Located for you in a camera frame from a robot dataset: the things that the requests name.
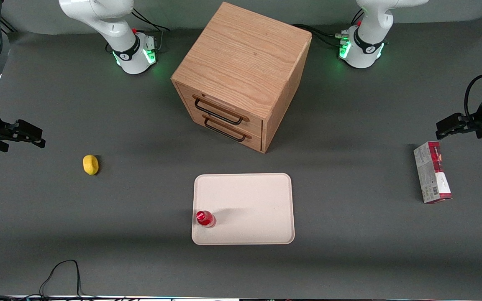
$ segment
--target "drawer handle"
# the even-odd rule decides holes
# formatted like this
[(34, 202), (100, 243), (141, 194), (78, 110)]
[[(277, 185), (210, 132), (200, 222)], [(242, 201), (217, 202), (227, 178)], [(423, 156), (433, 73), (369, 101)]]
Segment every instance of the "drawer handle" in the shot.
[(217, 113), (213, 113), (212, 111), (199, 106), (198, 105), (199, 102), (200, 102), (200, 99), (197, 98), (197, 100), (195, 100), (195, 107), (197, 107), (197, 109), (199, 109), (200, 111), (206, 112), (207, 114), (210, 114), (211, 116), (216, 117), (224, 122), (228, 122), (229, 124), (233, 124), (233, 125), (239, 125), (241, 124), (241, 121), (243, 121), (242, 117), (240, 117), (238, 121), (233, 121), (233, 120), (229, 120), (228, 118), (222, 117)]
[(213, 128), (211, 125), (207, 124), (207, 122), (209, 121), (209, 118), (206, 118), (206, 120), (204, 121), (204, 125), (206, 126), (206, 128), (209, 128), (210, 130), (214, 131), (214, 132), (217, 132), (221, 135), (225, 135), (226, 137), (228, 137), (229, 139), (232, 139), (234, 141), (237, 141), (237, 142), (243, 142), (245, 141), (245, 138), (246, 138), (246, 135), (243, 135), (243, 137), (241, 138), (236, 138), (228, 133), (225, 133), (223, 131), (221, 131), (220, 129), (218, 128)]

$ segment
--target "white tray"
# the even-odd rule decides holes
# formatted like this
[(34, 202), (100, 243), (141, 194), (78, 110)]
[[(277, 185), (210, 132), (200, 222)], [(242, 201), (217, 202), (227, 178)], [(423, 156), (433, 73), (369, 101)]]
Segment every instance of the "white tray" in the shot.
[[(216, 217), (214, 227), (197, 223), (200, 210)], [(291, 178), (285, 173), (198, 176), (192, 237), (197, 245), (289, 244), (295, 238)]]

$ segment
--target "cardboard box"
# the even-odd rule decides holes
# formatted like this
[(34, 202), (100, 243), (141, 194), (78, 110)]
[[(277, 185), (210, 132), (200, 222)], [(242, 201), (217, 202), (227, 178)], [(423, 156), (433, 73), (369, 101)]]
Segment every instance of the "cardboard box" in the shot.
[(442, 169), (439, 142), (427, 142), (414, 150), (423, 202), (434, 204), (452, 198), (446, 174)]

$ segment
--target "yellow lemon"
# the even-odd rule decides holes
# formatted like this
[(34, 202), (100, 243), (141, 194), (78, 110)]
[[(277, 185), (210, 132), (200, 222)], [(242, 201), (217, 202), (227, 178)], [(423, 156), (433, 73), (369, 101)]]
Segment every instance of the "yellow lemon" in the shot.
[(95, 175), (100, 168), (100, 164), (98, 163), (98, 159), (93, 155), (86, 155), (83, 158), (83, 169), (89, 175)]

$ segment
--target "bottle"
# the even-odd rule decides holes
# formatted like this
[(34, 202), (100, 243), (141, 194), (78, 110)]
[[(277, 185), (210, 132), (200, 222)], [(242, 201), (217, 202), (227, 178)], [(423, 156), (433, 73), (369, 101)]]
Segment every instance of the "bottle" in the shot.
[(204, 227), (213, 227), (217, 219), (207, 210), (197, 212), (197, 222)]

